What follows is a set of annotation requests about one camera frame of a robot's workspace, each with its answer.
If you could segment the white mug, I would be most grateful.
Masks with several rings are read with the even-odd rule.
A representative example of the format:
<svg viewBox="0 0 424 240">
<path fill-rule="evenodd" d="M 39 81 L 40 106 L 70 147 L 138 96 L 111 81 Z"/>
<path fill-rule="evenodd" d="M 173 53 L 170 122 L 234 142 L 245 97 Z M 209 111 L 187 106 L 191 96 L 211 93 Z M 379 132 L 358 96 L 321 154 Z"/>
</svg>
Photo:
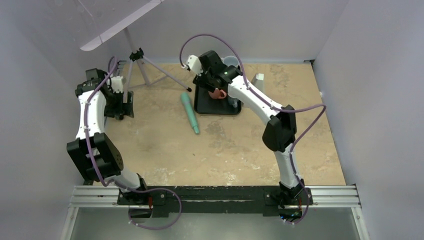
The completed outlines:
<svg viewBox="0 0 424 240">
<path fill-rule="evenodd" d="M 227 66 L 234 66 L 236 68 L 238 68 L 240 66 L 240 62 L 239 62 L 238 58 L 235 57 L 235 56 L 232 56 L 232 55 L 223 57 L 221 60 Z"/>
</svg>

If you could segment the pink cup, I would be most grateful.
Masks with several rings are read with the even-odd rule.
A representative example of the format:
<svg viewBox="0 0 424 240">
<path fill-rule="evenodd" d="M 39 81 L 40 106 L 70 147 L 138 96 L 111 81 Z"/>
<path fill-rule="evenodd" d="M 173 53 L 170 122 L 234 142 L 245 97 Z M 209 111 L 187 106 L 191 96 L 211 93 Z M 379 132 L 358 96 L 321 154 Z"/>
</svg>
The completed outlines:
<svg viewBox="0 0 424 240">
<path fill-rule="evenodd" d="M 225 99 L 227 97 L 227 93 L 223 89 L 215 88 L 214 91 L 208 91 L 210 98 L 214 100 Z"/>
</svg>

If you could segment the blue patterned mug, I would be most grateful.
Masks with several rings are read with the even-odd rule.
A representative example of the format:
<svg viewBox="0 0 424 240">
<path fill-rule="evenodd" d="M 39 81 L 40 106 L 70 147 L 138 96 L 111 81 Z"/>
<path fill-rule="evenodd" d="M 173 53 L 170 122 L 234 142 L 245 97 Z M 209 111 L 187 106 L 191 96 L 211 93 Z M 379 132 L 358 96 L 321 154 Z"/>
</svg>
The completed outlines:
<svg viewBox="0 0 424 240">
<path fill-rule="evenodd" d="M 233 97 L 228 96 L 227 97 L 227 100 L 228 100 L 229 105 L 231 107 L 235 108 L 235 109 L 237 109 L 237 108 L 239 108 L 239 107 L 241 107 L 243 105 L 241 103 L 241 101 L 239 99 L 237 99 L 237 98 L 233 98 Z"/>
</svg>

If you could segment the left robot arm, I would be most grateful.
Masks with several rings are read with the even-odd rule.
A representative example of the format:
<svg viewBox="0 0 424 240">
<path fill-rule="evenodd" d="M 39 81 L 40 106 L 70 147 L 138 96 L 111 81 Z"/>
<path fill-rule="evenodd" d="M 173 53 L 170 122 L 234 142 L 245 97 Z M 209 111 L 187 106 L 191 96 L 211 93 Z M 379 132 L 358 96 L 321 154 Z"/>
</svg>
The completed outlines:
<svg viewBox="0 0 424 240">
<path fill-rule="evenodd" d="M 125 168 L 120 151 L 105 131 L 106 118 L 134 117 L 134 93 L 124 92 L 123 76 L 97 68 L 85 74 L 86 81 L 75 90 L 80 120 L 75 140 L 66 145 L 67 153 L 84 180 L 115 184 L 122 195 L 142 205 L 149 199 L 147 185 L 138 173 Z"/>
</svg>

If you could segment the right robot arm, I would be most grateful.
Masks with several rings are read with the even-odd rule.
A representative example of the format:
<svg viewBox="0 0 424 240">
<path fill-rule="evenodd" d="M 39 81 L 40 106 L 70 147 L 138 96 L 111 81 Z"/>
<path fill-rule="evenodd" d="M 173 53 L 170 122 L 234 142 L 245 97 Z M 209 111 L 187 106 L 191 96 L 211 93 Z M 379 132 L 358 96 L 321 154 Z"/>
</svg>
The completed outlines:
<svg viewBox="0 0 424 240">
<path fill-rule="evenodd" d="M 190 55 L 185 63 L 196 75 L 196 86 L 210 92 L 223 90 L 260 118 L 265 125 L 262 141 L 274 153 L 279 169 L 279 198 L 285 204 L 299 203 L 305 184 L 295 161 L 297 124 L 292 106 L 273 101 L 247 80 L 241 64 L 225 64 L 213 50 L 200 56 Z"/>
</svg>

